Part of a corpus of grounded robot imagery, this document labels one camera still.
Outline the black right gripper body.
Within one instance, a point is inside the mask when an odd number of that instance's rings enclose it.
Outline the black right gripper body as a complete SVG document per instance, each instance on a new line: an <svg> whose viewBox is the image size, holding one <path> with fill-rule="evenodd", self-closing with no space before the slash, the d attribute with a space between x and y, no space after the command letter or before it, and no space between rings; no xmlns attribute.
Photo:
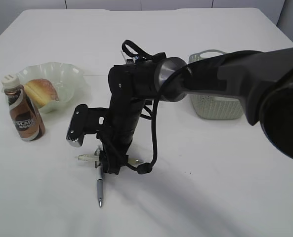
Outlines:
<svg viewBox="0 0 293 237"><path fill-rule="evenodd" d="M109 136L106 134L97 134L103 146L103 155L100 159L103 165L103 172L118 175L120 169L128 164L128 155L126 154L133 138L129 140L124 137Z"/></svg>

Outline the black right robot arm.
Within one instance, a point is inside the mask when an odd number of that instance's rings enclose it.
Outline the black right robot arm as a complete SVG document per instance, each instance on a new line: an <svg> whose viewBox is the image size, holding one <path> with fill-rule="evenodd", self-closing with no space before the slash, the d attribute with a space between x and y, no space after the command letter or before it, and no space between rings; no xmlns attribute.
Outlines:
<svg viewBox="0 0 293 237"><path fill-rule="evenodd" d="M238 51L186 64L171 57L115 65L109 70L112 93L101 134L105 173L128 166L126 153L147 99L152 121L161 100L176 102L186 94L239 100L250 125L260 123L267 139L293 159L293 48Z"/></svg>

